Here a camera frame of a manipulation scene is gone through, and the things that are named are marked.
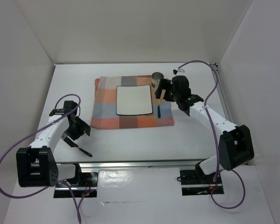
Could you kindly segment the metal cup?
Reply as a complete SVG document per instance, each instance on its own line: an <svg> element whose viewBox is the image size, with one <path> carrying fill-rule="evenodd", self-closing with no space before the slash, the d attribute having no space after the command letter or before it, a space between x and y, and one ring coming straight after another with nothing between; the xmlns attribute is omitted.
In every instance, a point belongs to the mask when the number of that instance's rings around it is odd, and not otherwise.
<svg viewBox="0 0 280 224"><path fill-rule="evenodd" d="M160 81L164 78L164 75L160 72L154 72L152 75L151 75L151 79L152 79L152 87L157 90L158 89L158 86L159 86L159 83Z"/></svg>

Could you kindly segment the gold knife green handle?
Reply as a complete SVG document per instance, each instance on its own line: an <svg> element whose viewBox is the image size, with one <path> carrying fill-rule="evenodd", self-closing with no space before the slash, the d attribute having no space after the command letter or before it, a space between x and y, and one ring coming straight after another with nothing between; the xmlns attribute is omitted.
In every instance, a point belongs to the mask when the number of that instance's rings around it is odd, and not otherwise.
<svg viewBox="0 0 280 224"><path fill-rule="evenodd" d="M161 118L161 108L160 108L160 106L161 106L161 99L158 99L157 100L157 116L158 116L158 118L160 119Z"/></svg>

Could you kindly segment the gold fork green handle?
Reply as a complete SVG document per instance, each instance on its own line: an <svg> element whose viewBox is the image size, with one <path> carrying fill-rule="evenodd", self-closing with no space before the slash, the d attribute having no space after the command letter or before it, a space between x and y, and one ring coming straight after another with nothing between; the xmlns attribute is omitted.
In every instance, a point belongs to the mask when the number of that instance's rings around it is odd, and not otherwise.
<svg viewBox="0 0 280 224"><path fill-rule="evenodd" d="M77 149L78 149L79 151L81 151L82 153L84 153L85 155L87 155L87 156L89 156L89 157L92 157L92 154L89 153L89 152L87 152L86 150L84 150L84 149L82 149L82 148L80 148L80 147L77 147Z"/></svg>

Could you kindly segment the checkered orange blue cloth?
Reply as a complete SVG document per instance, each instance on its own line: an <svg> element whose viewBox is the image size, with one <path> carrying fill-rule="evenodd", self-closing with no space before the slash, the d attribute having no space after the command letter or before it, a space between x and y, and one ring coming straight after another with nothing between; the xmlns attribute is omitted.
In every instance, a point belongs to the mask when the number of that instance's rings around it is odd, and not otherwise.
<svg viewBox="0 0 280 224"><path fill-rule="evenodd" d="M95 98L90 126L95 129L128 129L173 126L171 104L161 99L161 118L157 116L157 100L153 99L153 113L149 115L121 116L116 114L117 86L141 86L152 82L150 75L101 76L95 80Z"/></svg>

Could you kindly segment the square white plate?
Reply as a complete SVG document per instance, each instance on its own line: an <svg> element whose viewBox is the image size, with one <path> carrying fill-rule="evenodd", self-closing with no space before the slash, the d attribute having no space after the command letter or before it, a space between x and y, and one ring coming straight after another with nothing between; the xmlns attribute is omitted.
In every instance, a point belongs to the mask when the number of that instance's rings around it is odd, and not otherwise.
<svg viewBox="0 0 280 224"><path fill-rule="evenodd" d="M153 113L150 85L117 86L116 114L138 116Z"/></svg>

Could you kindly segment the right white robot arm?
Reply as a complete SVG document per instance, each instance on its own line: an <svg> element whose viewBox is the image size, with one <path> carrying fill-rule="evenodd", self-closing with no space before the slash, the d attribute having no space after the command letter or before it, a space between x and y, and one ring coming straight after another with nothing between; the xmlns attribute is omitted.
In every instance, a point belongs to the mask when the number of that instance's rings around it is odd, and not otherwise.
<svg viewBox="0 0 280 224"><path fill-rule="evenodd" d="M155 91L157 99L175 102L178 108L210 129L214 135L216 154L196 164L194 177L199 183L220 171L231 171L255 156L250 129L238 126L211 109L200 96L192 94L185 76L161 79Z"/></svg>

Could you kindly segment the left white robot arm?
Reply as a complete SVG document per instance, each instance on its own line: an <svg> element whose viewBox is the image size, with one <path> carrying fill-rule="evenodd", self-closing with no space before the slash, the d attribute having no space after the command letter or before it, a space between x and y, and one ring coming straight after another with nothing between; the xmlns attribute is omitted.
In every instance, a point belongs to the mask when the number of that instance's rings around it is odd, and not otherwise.
<svg viewBox="0 0 280 224"><path fill-rule="evenodd" d="M21 187L53 187L57 184L59 170L53 151L59 140L76 148L89 157L92 154L75 143L84 134L90 135L91 128L77 116L78 103L65 101L63 108L54 108L49 114L48 127L26 148L16 153L18 182Z"/></svg>

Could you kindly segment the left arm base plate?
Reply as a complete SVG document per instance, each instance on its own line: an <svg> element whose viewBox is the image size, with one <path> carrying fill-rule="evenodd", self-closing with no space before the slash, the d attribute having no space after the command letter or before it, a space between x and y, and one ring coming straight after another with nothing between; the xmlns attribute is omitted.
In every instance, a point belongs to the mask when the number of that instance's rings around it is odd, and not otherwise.
<svg viewBox="0 0 280 224"><path fill-rule="evenodd" d="M70 186L75 198L95 198L97 197L98 186L98 170L90 170L88 172L78 171L74 177L66 180ZM68 187L60 183L56 185L54 198L71 198L71 193Z"/></svg>

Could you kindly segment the aluminium rail right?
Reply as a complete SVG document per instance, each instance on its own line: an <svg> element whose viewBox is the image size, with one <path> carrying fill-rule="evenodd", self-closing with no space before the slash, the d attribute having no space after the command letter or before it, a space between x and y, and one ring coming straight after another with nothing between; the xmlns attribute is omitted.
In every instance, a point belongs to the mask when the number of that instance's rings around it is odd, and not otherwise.
<svg viewBox="0 0 280 224"><path fill-rule="evenodd" d="M215 80L215 85L217 86L214 93L217 93L220 98L220 105L224 112L223 115L219 113L219 110L215 108L214 105L208 106L208 111L210 113L210 117L212 119L212 123L218 135L221 135L224 131L232 131L235 129L236 124L231 115L231 111L229 105L227 103L227 96L223 90L223 85L219 77L218 65L210 64L212 68L213 77Z"/></svg>

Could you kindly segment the aluminium rail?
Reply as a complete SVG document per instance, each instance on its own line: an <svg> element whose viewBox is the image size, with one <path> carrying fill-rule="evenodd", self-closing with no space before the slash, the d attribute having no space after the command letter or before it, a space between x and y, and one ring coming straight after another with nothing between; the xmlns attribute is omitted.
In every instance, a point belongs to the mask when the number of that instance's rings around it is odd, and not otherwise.
<svg viewBox="0 0 280 224"><path fill-rule="evenodd" d="M166 168L166 167L194 167L204 159L178 160L147 160L147 161L68 161L57 164L79 164L82 168Z"/></svg>
<svg viewBox="0 0 280 224"><path fill-rule="evenodd" d="M210 113L210 117L212 119L212 123L218 135L221 135L224 131L232 131L235 129L236 124L231 115L231 111L229 105L227 103L227 96L223 90L223 85L219 77L218 65L210 64L212 68L213 77L215 80L215 85L217 86L214 93L217 93L220 98L220 105L224 112L223 115L219 113L219 110L215 108L214 105L208 106L208 111Z"/></svg>

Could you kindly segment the aluminium rail front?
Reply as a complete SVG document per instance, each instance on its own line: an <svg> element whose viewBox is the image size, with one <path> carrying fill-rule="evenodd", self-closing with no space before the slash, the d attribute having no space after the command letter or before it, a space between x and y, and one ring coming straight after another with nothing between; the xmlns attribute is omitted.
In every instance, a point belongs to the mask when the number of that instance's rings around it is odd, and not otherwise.
<svg viewBox="0 0 280 224"><path fill-rule="evenodd" d="M166 168L166 167L194 167L204 159L178 160L147 160L147 161L68 161L57 164L79 164L82 168Z"/></svg>

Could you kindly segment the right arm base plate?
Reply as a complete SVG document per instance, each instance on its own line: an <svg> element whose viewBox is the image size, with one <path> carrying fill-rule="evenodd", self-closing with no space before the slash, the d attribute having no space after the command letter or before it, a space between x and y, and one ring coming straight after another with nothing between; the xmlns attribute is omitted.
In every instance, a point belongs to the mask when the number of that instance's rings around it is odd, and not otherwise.
<svg viewBox="0 0 280 224"><path fill-rule="evenodd" d="M210 195L213 189L214 194L224 194L220 176L213 182L212 175L204 175L196 170L180 170L176 180L181 184L183 196Z"/></svg>

